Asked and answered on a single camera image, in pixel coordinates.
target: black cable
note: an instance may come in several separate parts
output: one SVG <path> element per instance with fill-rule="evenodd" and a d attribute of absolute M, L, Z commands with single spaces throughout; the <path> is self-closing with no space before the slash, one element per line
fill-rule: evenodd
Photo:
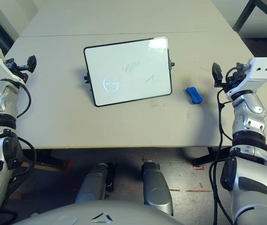
<path fill-rule="evenodd" d="M 12 222 L 14 222 L 18 217 L 18 213 L 16 211 L 11 211 L 11 210 L 0 210 L 0 214 L 10 214 L 13 216 L 10 220 L 2 223 L 1 225 L 9 225 Z"/>
<path fill-rule="evenodd" d="M 25 85 L 24 85 L 23 83 L 18 82 L 18 84 L 19 84 L 19 85 L 25 90 L 25 92 L 27 93 L 27 95 L 28 95 L 28 97 L 29 97 L 29 103 L 28 103 L 27 107 L 25 108 L 25 110 L 24 110 L 22 113 L 20 113 L 20 114 L 17 116 L 17 118 L 19 118 L 19 117 L 21 117 L 23 114 L 25 114 L 25 113 L 28 111 L 28 109 L 30 108 L 30 105 L 31 105 L 31 96 L 30 96 L 30 92 L 29 92 L 29 90 L 27 90 L 27 88 L 25 87 Z"/>
<path fill-rule="evenodd" d="M 35 167 L 36 161 L 37 161 L 37 151 L 35 150 L 34 146 L 32 146 L 31 143 L 29 143 L 28 141 L 24 140 L 23 138 L 18 137 L 18 139 L 20 141 L 22 141 L 23 143 L 26 143 L 30 149 L 33 151 L 33 160 L 32 160 L 32 164 L 30 169 L 28 170 L 28 172 L 20 179 L 20 181 L 6 194 L 5 198 L 4 198 L 4 203 L 7 201 L 7 199 L 9 198 L 9 196 L 26 180 L 26 178 L 28 178 L 29 174 L 32 172 L 32 170 Z"/>
<path fill-rule="evenodd" d="M 221 150 L 221 147 L 222 147 L 222 143 L 223 143 L 223 134 L 229 138 L 228 135 L 225 134 L 225 132 L 223 131 L 223 128 L 222 128 L 222 123 L 221 123 L 221 111 L 222 109 L 224 108 L 225 104 L 226 103 L 229 103 L 229 102 L 225 102 L 225 103 L 220 103 L 220 98 L 219 98 L 219 95 L 220 93 L 223 91 L 223 89 L 221 89 L 220 91 L 218 91 L 217 93 L 217 102 L 218 102 L 218 114 L 219 114 L 219 133 L 220 133 L 220 142 L 219 142 L 219 146 L 218 146 L 218 150 L 217 150 L 217 153 L 216 153 L 216 157 L 215 157 L 215 161 L 210 165 L 209 167 L 209 180 L 210 180 L 210 183 L 211 183 L 211 186 L 212 186 L 212 190 L 213 190 L 213 195 L 214 195 L 214 225 L 217 225 L 217 219 L 218 219 L 218 205 L 220 206 L 222 212 L 224 213 L 224 215 L 226 216 L 226 218 L 228 219 L 229 223 L 232 225 L 232 220 L 231 218 L 228 216 L 226 210 L 224 209 L 221 201 L 220 201 L 220 198 L 219 198 L 219 195 L 218 195 L 218 189 L 217 189 L 217 184 L 216 184 L 216 169 L 217 169 L 217 163 L 218 162 L 221 162 L 221 161 L 224 161 L 225 159 L 222 159 L 222 160 L 219 160 L 219 155 L 220 155 L 220 150 Z"/>
<path fill-rule="evenodd" d="M 235 70 L 235 69 L 237 69 L 237 67 L 233 67 L 233 68 L 231 68 L 231 69 L 226 73 L 226 76 L 225 76 L 225 82 L 226 82 L 226 83 L 228 83 L 228 76 L 229 76 L 230 72 L 231 72 L 232 70 Z"/>
<path fill-rule="evenodd" d="M 232 101 L 227 101 L 227 102 L 224 102 L 223 105 L 227 104 L 227 103 L 231 103 Z M 232 141 L 232 138 L 230 138 L 224 131 L 223 131 L 223 134 L 225 137 L 227 137 L 229 140 Z"/>
<path fill-rule="evenodd" d="M 223 133 L 222 134 L 224 134 L 224 136 L 225 137 L 227 137 L 229 140 L 231 140 L 232 141 L 232 138 L 230 138 L 224 131 L 223 131 Z"/>
<path fill-rule="evenodd" d="M 217 163 L 224 162 L 224 161 L 225 161 L 225 159 L 220 159 L 220 160 L 213 162 L 209 167 L 208 176 L 209 176 L 209 181 L 210 181 L 211 186 L 214 187 L 213 188 L 214 199 L 216 199 L 217 203 L 219 204 L 219 206 L 220 206 L 222 212 L 224 213 L 225 217 L 227 218 L 228 222 L 232 225 L 233 222 L 232 222 L 230 216 L 228 215 L 228 213 L 226 212 L 225 208 L 223 207 L 221 200 L 219 198 L 219 195 L 217 192 L 217 184 L 213 183 L 213 179 L 212 179 L 212 168 L 216 167 Z"/>
<path fill-rule="evenodd" d="M 20 176 L 23 176 L 24 174 L 28 173 L 28 171 L 30 170 L 31 166 L 30 166 L 30 162 L 29 161 L 26 161 L 26 162 L 28 163 L 29 167 L 23 172 L 20 172 L 20 173 L 17 173 L 17 174 L 13 174 L 12 177 L 20 177 Z"/>

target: black whiteboard frame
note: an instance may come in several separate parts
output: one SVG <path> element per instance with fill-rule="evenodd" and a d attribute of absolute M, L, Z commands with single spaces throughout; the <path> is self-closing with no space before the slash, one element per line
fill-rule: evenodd
<path fill-rule="evenodd" d="M 85 47 L 83 49 L 83 54 L 84 54 L 84 57 L 85 57 L 86 66 L 87 66 L 87 72 L 88 72 L 87 73 L 88 74 L 88 80 L 89 80 L 90 85 L 91 85 L 91 91 L 92 91 L 93 101 L 94 101 L 94 105 L 96 107 L 102 107 L 102 106 L 108 106 L 108 105 L 116 105 L 116 104 L 121 104 L 121 103 L 126 103 L 126 102 L 133 102 L 133 101 L 144 100 L 144 99 L 155 98 L 155 97 L 161 97 L 161 96 L 167 96 L 167 95 L 172 94 L 171 64 L 170 64 L 171 61 L 170 61 L 170 55 L 169 55 L 168 38 L 166 37 L 167 38 L 167 54 L 168 54 L 169 76 L 170 76 L 170 88 L 171 88 L 171 91 L 170 91 L 169 94 L 152 96 L 152 97 L 145 97 L 145 98 L 138 98 L 138 99 L 134 99 L 134 100 L 124 101 L 124 102 L 116 102 L 116 103 L 111 103 L 111 104 L 106 104 L 106 105 L 97 105 L 96 104 L 96 101 L 95 101 L 94 92 L 93 92 L 93 85 L 92 85 L 92 82 L 91 82 L 91 79 L 90 79 L 91 74 L 89 72 L 87 57 L 86 57 L 86 53 L 85 53 L 86 49 L 96 48 L 96 47 L 104 47 L 104 46 L 109 46 L 109 45 L 120 45 L 120 44 L 126 44 L 126 43 L 131 43 L 131 42 L 138 42 L 138 41 L 147 41 L 147 40 L 152 40 L 152 39 L 157 39 L 157 38 L 163 38 L 163 37 L 151 37 L 151 38 L 139 39 L 139 40 L 134 40 L 134 41 L 124 41 L 124 42 L 117 42 L 117 43 L 105 44 L 105 45 L 94 45 L 94 46 Z"/>

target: blue eraser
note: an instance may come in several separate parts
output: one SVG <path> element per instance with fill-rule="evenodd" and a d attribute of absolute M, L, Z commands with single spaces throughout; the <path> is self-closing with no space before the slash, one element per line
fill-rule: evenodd
<path fill-rule="evenodd" d="M 202 98 L 195 87 L 187 88 L 186 92 L 189 93 L 194 104 L 200 104 L 202 102 Z"/>

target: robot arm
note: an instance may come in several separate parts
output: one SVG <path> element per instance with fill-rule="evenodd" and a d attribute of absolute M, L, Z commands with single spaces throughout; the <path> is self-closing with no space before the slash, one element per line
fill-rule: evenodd
<path fill-rule="evenodd" d="M 267 224 L 267 112 L 256 95 L 267 81 L 267 58 L 253 58 L 248 65 L 237 63 L 236 70 L 222 83 L 221 69 L 213 64 L 215 87 L 223 87 L 228 100 L 233 101 L 235 115 L 221 185 L 231 193 L 234 224 Z"/>
<path fill-rule="evenodd" d="M 16 118 L 19 88 L 24 87 L 28 76 L 23 70 L 33 72 L 36 58 L 31 56 L 26 66 L 17 66 L 14 59 L 3 62 L 0 50 L 0 207 L 6 199 L 7 187 L 15 168 L 25 160 L 17 138 Z"/>

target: floor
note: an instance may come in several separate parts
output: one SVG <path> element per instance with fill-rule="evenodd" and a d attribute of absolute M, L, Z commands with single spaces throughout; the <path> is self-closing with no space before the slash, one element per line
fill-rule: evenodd
<path fill-rule="evenodd" d="M 267 40 L 244 39 L 257 57 L 267 56 Z M 100 162 L 118 164 L 115 174 L 115 191 L 108 193 L 106 201 L 124 200 L 143 204 L 141 166 L 144 159 L 161 165 L 171 191 L 174 217 L 185 225 L 210 225 L 213 222 L 213 194 L 208 179 L 208 167 L 195 168 L 191 158 L 207 154 L 205 147 L 193 148 L 139 148 L 139 149 L 84 149 L 54 150 L 53 156 L 70 161 L 68 172 L 34 170 L 17 190 L 21 200 L 10 200 L 7 209 L 17 210 L 17 221 L 28 218 L 33 212 L 42 213 L 72 204 L 81 183 L 93 165 Z M 218 165 L 220 177 L 222 163 Z M 219 196 L 230 213 L 230 195 L 218 183 Z M 223 214 L 218 214 L 219 224 L 228 224 Z"/>

